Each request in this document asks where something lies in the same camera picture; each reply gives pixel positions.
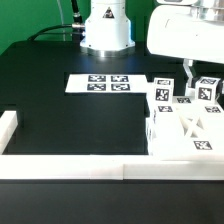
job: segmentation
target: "black cable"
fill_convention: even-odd
[[[82,16],[79,12],[79,7],[77,0],[71,0],[72,10],[73,10],[73,19],[75,23],[82,23]]]
[[[42,35],[42,33],[45,33],[47,31],[50,30],[56,30],[56,29],[62,29],[62,28],[71,28],[72,24],[64,24],[64,25],[57,25],[57,26],[51,26],[51,27],[47,27],[45,29],[40,30],[39,32],[37,32],[36,34],[30,36],[27,40],[33,41],[35,40],[39,35]]]
[[[76,0],[71,0],[72,3],[72,9],[74,13],[78,13],[79,12],[79,7],[78,7],[78,3]]]

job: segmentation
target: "white block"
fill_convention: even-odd
[[[195,99],[203,104],[215,104],[216,88],[220,79],[201,77],[196,82]]]
[[[174,79],[154,79],[154,100],[156,103],[171,104],[173,98]]]
[[[71,74],[66,93],[145,93],[145,75],[136,74]]]
[[[201,107],[200,126],[212,136],[223,135],[224,111],[219,105]]]
[[[217,147],[210,139],[182,138],[177,141],[153,141],[153,156],[165,160],[211,160],[212,157],[224,155],[224,149]]]
[[[16,111],[5,111],[0,118],[0,154],[4,152],[17,125]]]
[[[152,119],[158,138],[175,139],[184,136],[183,126],[174,107],[156,106]]]

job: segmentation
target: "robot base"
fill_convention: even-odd
[[[81,52],[98,57],[120,57],[135,52],[135,45],[118,51],[95,50],[89,47],[80,46]]]

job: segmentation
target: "black tabletop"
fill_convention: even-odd
[[[19,119],[4,153],[147,154],[146,94],[65,94],[69,75],[173,77],[182,95],[181,72],[181,60],[151,56],[143,43],[120,58],[89,56],[72,42],[15,43],[0,58],[1,110]]]
[[[199,75],[213,77],[224,73],[222,65],[210,63],[197,63],[196,70]],[[108,97],[122,107],[120,97],[66,95],[64,90],[71,73],[137,73],[146,74],[148,81],[158,76],[174,78],[175,95],[184,94],[186,81],[182,60],[152,56],[144,43],[137,43],[133,55],[107,59],[82,54],[72,42],[15,43],[0,57],[1,111],[16,109],[19,116],[14,141],[6,154],[60,154],[62,149],[66,154],[75,154],[77,151],[70,151],[64,140],[71,141],[71,136],[79,135],[70,121],[83,125],[82,119],[74,120],[73,116],[79,116],[87,107],[88,117],[87,112],[93,108],[84,99],[96,102],[98,97],[97,102],[105,105]],[[137,117],[135,123],[141,124],[137,130],[142,136],[142,120],[148,114],[145,96],[132,97],[128,108],[123,105],[122,112],[127,116],[133,111],[132,115]],[[121,100],[127,98],[128,95],[121,96]],[[223,201],[221,181],[1,180],[0,223],[221,224]]]

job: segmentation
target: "green wall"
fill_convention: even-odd
[[[70,0],[60,0],[64,22],[72,23]],[[90,14],[90,0],[78,0],[84,19]],[[149,16],[154,0],[126,0],[126,14],[132,21],[132,38],[142,41],[146,38]],[[57,0],[0,0],[0,54],[13,42],[26,40],[30,35],[48,26],[61,24]],[[49,40],[62,37],[44,36]]]

